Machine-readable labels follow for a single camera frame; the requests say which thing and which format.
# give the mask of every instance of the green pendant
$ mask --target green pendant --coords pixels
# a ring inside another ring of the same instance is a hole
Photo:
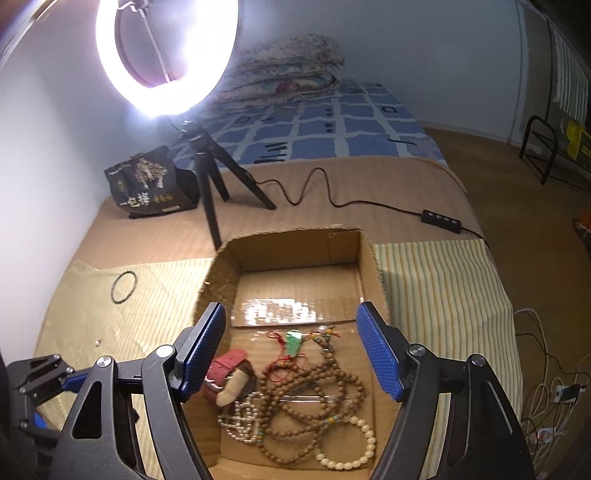
[[[296,356],[301,348],[302,338],[304,338],[304,334],[301,333],[299,330],[290,330],[285,335],[285,352],[288,356],[294,357]]]

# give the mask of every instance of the screw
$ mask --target screw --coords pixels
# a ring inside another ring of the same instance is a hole
[[[413,356],[423,356],[426,352],[425,347],[419,343],[413,343],[410,347],[408,347],[408,350]]]
[[[484,367],[486,365],[486,359],[482,355],[472,355],[472,363],[477,367]]]
[[[105,355],[105,356],[102,356],[102,357],[100,357],[100,358],[99,358],[99,359],[96,361],[96,364],[97,364],[99,367],[103,368],[103,367],[108,367],[108,366],[111,364],[111,362],[112,362],[112,361],[113,361],[113,359],[112,359],[110,356],[108,356],[108,355]]]
[[[156,349],[156,355],[160,358],[166,358],[172,355],[174,352],[174,347],[172,345],[162,345]]]

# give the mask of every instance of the blue checkered sheet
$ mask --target blue checkered sheet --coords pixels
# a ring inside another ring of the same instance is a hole
[[[381,83],[345,80],[333,96],[247,109],[203,126],[241,165],[294,159],[425,157],[447,165],[439,147]],[[186,142],[171,147],[194,168]]]

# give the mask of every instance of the cream bracelet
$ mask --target cream bracelet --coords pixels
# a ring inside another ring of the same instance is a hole
[[[369,462],[369,459],[375,455],[375,436],[374,431],[371,427],[367,424],[365,420],[359,419],[357,417],[351,417],[349,419],[351,425],[357,425],[365,438],[367,439],[367,444],[365,445],[365,453],[362,457],[353,462],[335,462],[334,460],[329,460],[324,453],[320,449],[314,451],[316,454],[316,460],[320,462],[321,465],[330,468],[331,470],[351,470],[353,468],[359,468],[364,463]]]

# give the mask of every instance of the red string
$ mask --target red string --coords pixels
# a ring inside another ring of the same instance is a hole
[[[336,337],[340,337],[340,335],[334,331],[334,327],[331,327],[330,329],[331,329],[331,335],[334,335]],[[318,332],[316,330],[313,330],[309,334],[305,335],[304,340],[307,340],[311,335],[324,335],[324,334],[321,332]],[[289,377],[290,373],[287,372],[283,377],[279,377],[277,374],[275,374],[275,380],[273,378],[271,378],[271,375],[274,374],[275,370],[277,369],[277,365],[281,361],[286,362],[289,360],[293,360],[294,362],[296,362],[295,364],[297,365],[297,358],[302,357],[302,358],[304,358],[304,365],[300,368],[304,368],[308,364],[308,357],[306,356],[305,353],[298,353],[294,357],[292,357],[290,355],[284,356],[286,342],[279,332],[275,332],[275,331],[267,332],[267,337],[277,340],[277,343],[279,343],[279,346],[281,347],[281,352],[279,353],[279,356],[277,357],[277,359],[272,361],[269,365],[267,365],[267,368],[265,369],[265,371],[267,372],[267,378],[271,382],[277,383],[282,380],[286,380]]]

